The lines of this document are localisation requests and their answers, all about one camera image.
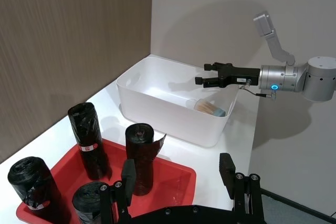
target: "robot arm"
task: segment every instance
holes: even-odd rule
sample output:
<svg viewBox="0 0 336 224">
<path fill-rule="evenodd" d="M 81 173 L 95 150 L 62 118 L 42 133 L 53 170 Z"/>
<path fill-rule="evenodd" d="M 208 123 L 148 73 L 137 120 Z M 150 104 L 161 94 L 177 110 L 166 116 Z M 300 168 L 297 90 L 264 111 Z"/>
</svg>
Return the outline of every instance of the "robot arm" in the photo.
<svg viewBox="0 0 336 224">
<path fill-rule="evenodd" d="M 294 66 L 294 56 L 284 51 L 273 27 L 269 14 L 261 13 L 254 18 L 257 29 L 264 36 L 272 56 L 286 66 L 263 65 L 260 69 L 237 68 L 232 64 L 205 64 L 204 70 L 218 71 L 218 78 L 195 78 L 196 84 L 203 87 L 224 88 L 229 84 L 259 85 L 262 90 L 301 92 L 314 102 L 332 99 L 336 88 L 336 59 L 331 57 L 314 57 L 303 65 Z"/>
</svg>

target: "white storage box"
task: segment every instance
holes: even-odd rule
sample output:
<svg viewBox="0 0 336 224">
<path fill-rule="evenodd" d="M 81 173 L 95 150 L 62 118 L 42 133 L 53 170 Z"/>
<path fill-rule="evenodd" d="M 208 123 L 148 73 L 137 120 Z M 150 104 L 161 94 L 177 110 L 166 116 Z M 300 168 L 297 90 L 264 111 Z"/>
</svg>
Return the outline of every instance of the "white storage box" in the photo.
<svg viewBox="0 0 336 224">
<path fill-rule="evenodd" d="M 238 86 L 204 89 L 195 84 L 196 76 L 217 73 L 160 57 L 144 58 L 117 79 L 123 115 L 183 140 L 214 146 L 234 107 Z M 194 110 L 194 101 L 200 98 L 223 109 L 226 116 Z"/>
</svg>

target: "white table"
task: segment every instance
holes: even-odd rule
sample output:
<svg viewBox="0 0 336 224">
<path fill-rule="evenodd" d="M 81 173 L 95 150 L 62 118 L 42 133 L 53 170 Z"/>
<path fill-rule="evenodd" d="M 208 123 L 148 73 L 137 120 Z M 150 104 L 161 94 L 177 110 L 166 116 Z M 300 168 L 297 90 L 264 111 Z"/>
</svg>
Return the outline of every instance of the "white table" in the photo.
<svg viewBox="0 0 336 224">
<path fill-rule="evenodd" d="M 115 81 L 88 101 L 96 107 L 102 137 L 125 145 L 125 129 L 133 122 L 125 119 L 120 112 L 120 100 Z M 245 175 L 248 173 L 258 101 L 258 97 L 239 91 L 229 121 L 214 147 L 203 148 L 171 136 L 166 137 L 158 157 L 191 167 L 196 171 L 196 191 L 193 204 L 222 209 L 232 208 L 232 201 L 218 171 L 219 154 L 230 153 L 237 171 Z M 162 133 L 155 132 L 155 140 L 162 135 Z M 1 223 L 23 223 L 15 215 L 21 200 L 7 180 L 10 167 L 21 158 L 38 156 L 46 162 L 49 168 L 52 168 L 75 143 L 69 119 L 65 117 L 0 164 Z"/>
</svg>

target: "red plastic tray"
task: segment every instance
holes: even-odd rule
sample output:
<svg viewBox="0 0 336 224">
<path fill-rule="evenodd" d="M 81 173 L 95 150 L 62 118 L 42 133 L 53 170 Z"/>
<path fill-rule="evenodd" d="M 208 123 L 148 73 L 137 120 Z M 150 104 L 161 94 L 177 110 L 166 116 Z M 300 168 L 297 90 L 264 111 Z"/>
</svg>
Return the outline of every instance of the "red plastic tray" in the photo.
<svg viewBox="0 0 336 224">
<path fill-rule="evenodd" d="M 113 174 L 110 180 L 103 178 L 101 181 L 112 185 L 116 180 L 120 180 L 122 165 L 126 160 L 125 146 L 108 140 L 103 140 L 103 144 L 109 156 Z M 71 148 L 51 169 L 51 173 L 71 211 L 70 223 L 79 224 L 71 203 L 72 196 L 80 186 L 91 180 L 86 175 L 77 145 Z M 193 169 L 157 157 L 154 160 L 153 189 L 145 196 L 133 195 L 129 213 L 135 217 L 163 207 L 191 205 L 194 199 L 195 183 L 196 173 Z M 50 223 L 32 215 L 24 203 L 17 208 L 16 216 L 27 223 Z"/>
</svg>

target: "brown wall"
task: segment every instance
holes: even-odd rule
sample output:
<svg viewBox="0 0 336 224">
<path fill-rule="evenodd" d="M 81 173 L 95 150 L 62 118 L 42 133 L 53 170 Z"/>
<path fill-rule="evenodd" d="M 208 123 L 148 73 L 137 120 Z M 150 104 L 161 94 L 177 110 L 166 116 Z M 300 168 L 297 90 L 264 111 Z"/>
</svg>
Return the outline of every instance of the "brown wall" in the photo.
<svg viewBox="0 0 336 224">
<path fill-rule="evenodd" d="M 0 0 L 0 162 L 150 53 L 151 0 Z"/>
</svg>

